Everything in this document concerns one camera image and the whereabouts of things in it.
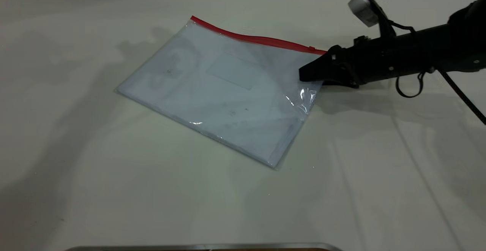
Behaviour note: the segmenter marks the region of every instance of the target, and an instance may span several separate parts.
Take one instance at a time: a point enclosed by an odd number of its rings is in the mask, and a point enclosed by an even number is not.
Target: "white table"
[[[486,129],[438,73],[414,99],[321,89],[279,171],[113,92],[192,14],[320,49],[376,38],[348,1],[0,0],[0,249],[484,250]],[[416,29],[472,1],[378,0]],[[486,111],[486,71],[453,78]]]

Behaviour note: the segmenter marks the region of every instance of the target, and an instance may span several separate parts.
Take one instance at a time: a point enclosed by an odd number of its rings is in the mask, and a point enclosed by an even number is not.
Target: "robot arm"
[[[486,0],[476,0],[457,11],[447,24],[417,32],[388,19],[375,0],[351,0],[349,7],[367,26],[379,24],[380,38],[360,36],[350,48],[331,47],[299,69],[301,81],[323,80],[324,85],[358,88],[396,78],[399,94],[410,98],[420,94],[425,73],[437,70],[486,125],[486,117],[447,75],[448,71],[470,73],[486,67]],[[397,36],[393,26],[411,33]],[[420,91],[413,96],[399,89],[399,77],[409,74],[418,74],[420,82]]]

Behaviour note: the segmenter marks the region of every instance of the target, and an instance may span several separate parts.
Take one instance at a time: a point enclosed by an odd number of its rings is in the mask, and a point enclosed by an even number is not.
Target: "red zipper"
[[[226,31],[220,28],[217,28],[214,25],[211,25],[210,23],[207,23],[205,21],[202,21],[201,19],[198,19],[195,16],[191,16],[191,20],[196,22],[197,24],[210,29],[211,31],[217,32],[217,33],[222,33],[223,35],[229,36],[230,38],[238,39],[238,40],[243,40],[251,43],[256,43],[256,44],[261,44],[261,45],[267,45],[267,46],[273,46],[273,47],[281,47],[283,49],[288,49],[288,50],[294,50],[298,52],[309,52],[311,54],[325,54],[326,51],[323,50],[318,50],[314,47],[307,47],[304,45],[300,45],[297,43],[293,43],[290,41],[285,41],[277,38],[266,38],[265,36],[253,36],[253,35],[240,35],[239,33],[231,33],[230,31]]]

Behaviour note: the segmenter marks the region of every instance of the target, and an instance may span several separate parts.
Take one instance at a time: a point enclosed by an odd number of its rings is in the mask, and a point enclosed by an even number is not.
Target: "plastic bag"
[[[193,16],[117,92],[275,168],[322,84],[298,69],[323,53]]]

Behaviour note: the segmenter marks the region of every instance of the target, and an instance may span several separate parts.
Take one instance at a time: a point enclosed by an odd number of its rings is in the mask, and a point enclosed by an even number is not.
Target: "cable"
[[[415,95],[406,95],[404,94],[401,90],[400,90],[400,86],[399,86],[399,79],[400,77],[398,76],[396,78],[396,81],[395,81],[395,88],[396,88],[396,92],[398,92],[399,95],[403,96],[403,97],[406,97],[406,98],[413,98],[413,97],[416,97],[418,96],[419,94],[422,93],[422,90],[424,88],[424,75],[425,75],[425,71],[421,72],[418,74],[417,78],[418,78],[418,83],[420,84],[420,88],[418,88],[418,93],[415,94]]]
[[[388,20],[388,22],[390,22],[390,25],[395,26],[396,28],[408,30],[408,31],[410,31],[410,33],[415,34],[415,29],[412,26],[403,26],[403,25],[400,25],[398,23],[395,23],[394,21],[391,21],[390,19]]]
[[[469,98],[461,91],[461,89],[456,85],[456,83],[454,83],[452,78],[440,68],[437,70],[439,71],[440,74],[442,74],[442,77],[447,81],[447,83],[451,86],[451,88],[453,88],[455,93],[462,99],[462,101],[464,101],[464,103],[469,107],[469,109],[471,109],[471,111],[474,112],[474,114],[476,114],[479,120],[481,120],[481,122],[486,125],[486,117],[484,116],[484,114],[474,105],[474,103],[471,102],[471,100],[469,100]]]

